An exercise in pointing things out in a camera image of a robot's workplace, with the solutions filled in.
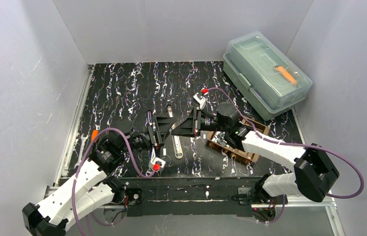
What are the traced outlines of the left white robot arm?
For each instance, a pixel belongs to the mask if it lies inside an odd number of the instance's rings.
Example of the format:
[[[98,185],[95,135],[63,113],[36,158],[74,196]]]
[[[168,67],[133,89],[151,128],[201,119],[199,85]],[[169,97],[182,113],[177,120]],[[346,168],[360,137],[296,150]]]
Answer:
[[[138,175],[150,178],[165,167],[165,139],[176,118],[154,117],[142,133],[129,120],[94,133],[76,173],[40,202],[22,209],[25,228],[32,236],[64,236],[96,208],[115,202],[127,185],[112,175],[128,155]]]

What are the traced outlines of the brown wooden tray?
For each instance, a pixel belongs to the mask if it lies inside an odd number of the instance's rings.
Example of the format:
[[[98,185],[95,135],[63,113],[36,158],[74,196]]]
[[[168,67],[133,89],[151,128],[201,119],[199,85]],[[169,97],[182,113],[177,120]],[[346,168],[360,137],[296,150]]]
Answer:
[[[244,149],[242,148],[240,133],[246,134],[247,131],[248,130],[243,128],[237,128],[229,136],[225,135],[225,140],[228,143],[228,147],[220,146],[211,141],[212,135],[216,131],[208,132],[206,138],[209,142],[209,146],[212,149],[223,151],[224,154],[229,154],[231,159],[235,159],[236,161],[242,164],[248,165],[250,163],[257,162],[259,159],[259,154],[252,152],[245,152]]]

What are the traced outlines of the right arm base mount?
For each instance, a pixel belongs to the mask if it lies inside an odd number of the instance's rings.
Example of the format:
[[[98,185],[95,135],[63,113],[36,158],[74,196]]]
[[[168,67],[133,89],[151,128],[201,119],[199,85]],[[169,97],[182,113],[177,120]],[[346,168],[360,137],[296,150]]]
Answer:
[[[242,206],[251,206],[253,218],[257,223],[265,225],[278,220],[288,203],[287,197],[284,195],[262,199],[250,187],[239,187],[237,193],[231,196],[231,200]]]

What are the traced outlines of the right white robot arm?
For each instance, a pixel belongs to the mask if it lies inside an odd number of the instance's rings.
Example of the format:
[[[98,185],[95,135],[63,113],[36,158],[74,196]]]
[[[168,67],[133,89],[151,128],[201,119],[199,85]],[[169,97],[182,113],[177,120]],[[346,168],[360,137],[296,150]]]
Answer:
[[[286,145],[254,130],[252,124],[242,122],[236,107],[230,102],[219,104],[216,115],[193,108],[188,117],[172,130],[172,135],[196,137],[201,131],[219,131],[231,147],[246,153],[258,154],[289,169],[288,174],[266,174],[236,200],[261,201],[280,195],[304,196],[321,202],[339,178],[339,172],[320,147]]]

